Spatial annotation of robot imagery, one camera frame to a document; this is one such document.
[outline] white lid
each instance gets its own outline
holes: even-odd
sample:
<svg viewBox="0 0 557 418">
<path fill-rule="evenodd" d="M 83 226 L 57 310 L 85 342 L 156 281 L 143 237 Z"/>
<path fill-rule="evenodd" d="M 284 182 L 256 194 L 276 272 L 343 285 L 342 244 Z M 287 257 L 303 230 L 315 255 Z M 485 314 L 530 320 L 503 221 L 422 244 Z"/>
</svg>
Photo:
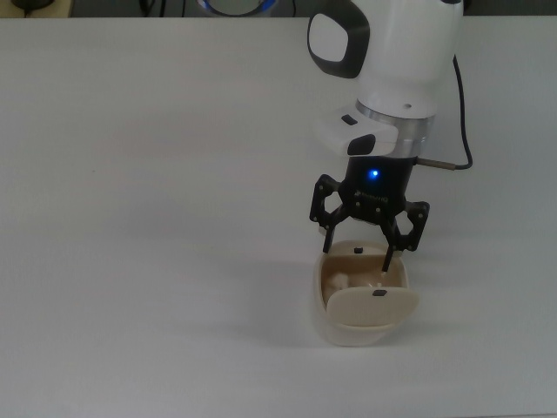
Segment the white lid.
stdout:
<svg viewBox="0 0 557 418">
<path fill-rule="evenodd" d="M 404 287 L 349 287 L 331 296 L 326 312 L 338 324 L 381 327 L 403 321 L 418 302 L 418 294 Z"/>
</svg>

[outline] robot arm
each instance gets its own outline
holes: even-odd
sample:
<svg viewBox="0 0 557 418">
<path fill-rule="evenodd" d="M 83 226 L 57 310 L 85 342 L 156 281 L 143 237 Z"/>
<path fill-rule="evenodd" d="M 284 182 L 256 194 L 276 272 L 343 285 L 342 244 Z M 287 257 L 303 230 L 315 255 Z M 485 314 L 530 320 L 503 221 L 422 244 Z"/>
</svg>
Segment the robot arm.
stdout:
<svg viewBox="0 0 557 418">
<path fill-rule="evenodd" d="M 328 74 L 359 79 L 356 103 L 315 126 L 320 140 L 349 158 L 342 182 L 324 175 L 314 190 L 310 219 L 326 229 L 325 253 L 334 227 L 348 217 L 381 227 L 389 244 L 384 271 L 394 251 L 416 250 L 429 205 L 406 201 L 412 169 L 416 164 L 456 167 L 419 155 L 462 13 L 462 0 L 328 0 L 312 17 L 307 43 L 315 63 Z M 342 205 L 328 213 L 324 202 L 333 192 Z M 413 223 L 407 235 L 396 223 L 401 212 Z"/>
</svg>

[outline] blue led light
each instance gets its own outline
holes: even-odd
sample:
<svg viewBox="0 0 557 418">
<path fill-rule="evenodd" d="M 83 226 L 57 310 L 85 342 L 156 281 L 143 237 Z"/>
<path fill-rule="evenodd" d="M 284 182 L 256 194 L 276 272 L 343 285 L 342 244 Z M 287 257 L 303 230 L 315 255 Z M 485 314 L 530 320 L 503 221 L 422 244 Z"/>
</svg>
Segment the blue led light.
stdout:
<svg viewBox="0 0 557 418">
<path fill-rule="evenodd" d="M 375 169 L 370 170 L 369 172 L 367 172 L 367 177 L 370 180 L 377 180 L 379 178 L 379 170 L 375 170 Z"/>
</svg>

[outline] white table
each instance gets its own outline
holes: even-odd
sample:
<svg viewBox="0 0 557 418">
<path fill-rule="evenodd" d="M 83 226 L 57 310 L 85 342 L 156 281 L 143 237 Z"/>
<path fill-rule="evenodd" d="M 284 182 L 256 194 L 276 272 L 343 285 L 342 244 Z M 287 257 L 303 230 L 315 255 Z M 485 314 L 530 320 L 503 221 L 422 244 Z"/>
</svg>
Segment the white table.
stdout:
<svg viewBox="0 0 557 418">
<path fill-rule="evenodd" d="M 0 416 L 557 413 L 557 19 L 465 19 L 476 164 L 415 169 L 422 301 L 362 349 L 311 322 L 312 186 L 346 168 L 311 125 L 356 84 L 306 25 L 2 22 Z M 452 73 L 440 104 L 424 157 L 464 161 Z"/>
</svg>

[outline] black cable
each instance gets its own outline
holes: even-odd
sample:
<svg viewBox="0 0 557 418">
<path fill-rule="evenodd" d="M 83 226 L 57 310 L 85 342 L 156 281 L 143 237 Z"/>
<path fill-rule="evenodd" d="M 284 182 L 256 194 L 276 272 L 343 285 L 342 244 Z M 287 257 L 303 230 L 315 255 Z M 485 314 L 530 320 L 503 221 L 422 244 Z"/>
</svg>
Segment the black cable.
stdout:
<svg viewBox="0 0 557 418">
<path fill-rule="evenodd" d="M 453 58 L 454 72 L 456 73 L 456 82 L 459 85 L 459 98 L 460 98 L 460 136 L 462 137 L 462 144 L 464 145 L 464 152 L 468 162 L 466 164 L 456 165 L 447 163 L 445 161 L 437 161 L 434 159 L 416 158 L 417 165 L 425 165 L 426 167 L 442 168 L 443 170 L 466 170 L 472 167 L 472 153 L 470 152 L 470 145 L 468 145 L 468 138 L 466 137 L 466 106 L 464 103 L 464 87 L 462 86 L 462 76 L 460 75 L 459 62 L 456 55 Z"/>
<path fill-rule="evenodd" d="M 473 164 L 472 153 L 470 152 L 470 145 L 468 145 L 468 138 L 466 137 L 466 106 L 464 103 L 464 87 L 462 86 L 462 76 L 460 75 L 459 62 L 456 59 L 456 55 L 453 58 L 454 72 L 456 73 L 456 82 L 459 85 L 459 96 L 460 96 L 460 136 L 462 137 L 462 144 L 464 145 L 464 151 L 466 153 L 466 158 L 468 162 L 462 165 L 456 165 L 455 170 L 466 170 L 470 168 Z"/>
<path fill-rule="evenodd" d="M 161 0 L 159 17 L 164 17 L 164 9 L 166 9 L 166 0 Z"/>
</svg>

